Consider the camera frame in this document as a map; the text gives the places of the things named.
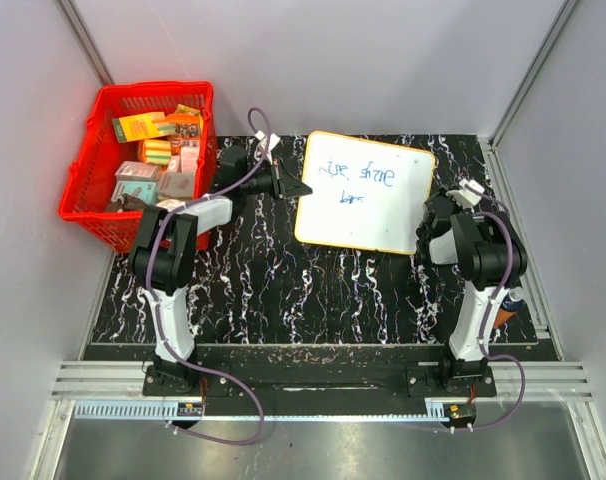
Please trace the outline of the white board with orange frame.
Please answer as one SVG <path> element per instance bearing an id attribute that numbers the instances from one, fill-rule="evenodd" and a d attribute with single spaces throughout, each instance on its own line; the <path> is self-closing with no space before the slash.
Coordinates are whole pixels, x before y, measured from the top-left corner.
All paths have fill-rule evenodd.
<path id="1" fill-rule="evenodd" d="M 314 131 L 294 236 L 301 243 L 413 255 L 436 158 L 427 150 Z"/>

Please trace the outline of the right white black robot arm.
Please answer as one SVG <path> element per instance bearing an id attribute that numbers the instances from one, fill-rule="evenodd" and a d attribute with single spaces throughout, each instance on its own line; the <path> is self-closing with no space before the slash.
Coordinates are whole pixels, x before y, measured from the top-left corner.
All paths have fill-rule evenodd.
<path id="1" fill-rule="evenodd" d="M 470 393 L 489 376 L 489 342 L 501 304 L 528 267 L 509 214 L 479 211 L 491 200 L 477 182 L 462 180 L 424 203 L 416 256 L 425 265 L 454 265 L 464 279 L 463 303 L 438 362 L 437 382 L 451 396 Z"/>

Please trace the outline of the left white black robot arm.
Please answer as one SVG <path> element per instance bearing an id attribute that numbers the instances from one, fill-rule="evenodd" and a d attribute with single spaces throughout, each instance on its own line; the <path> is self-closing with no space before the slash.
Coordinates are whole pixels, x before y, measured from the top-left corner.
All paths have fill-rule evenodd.
<path id="1" fill-rule="evenodd" d="M 250 196 L 269 194 L 276 200 L 307 196 L 313 189 L 269 155 L 254 159 L 240 146 L 224 151 L 214 177 L 216 190 L 175 207 L 148 206 L 128 256 L 128 266 L 141 283 L 152 313 L 156 345 L 146 371 L 144 394 L 163 385 L 189 395 L 201 374 L 186 361 L 197 360 L 188 326 L 187 286 L 195 270 L 197 237 L 226 225 Z"/>

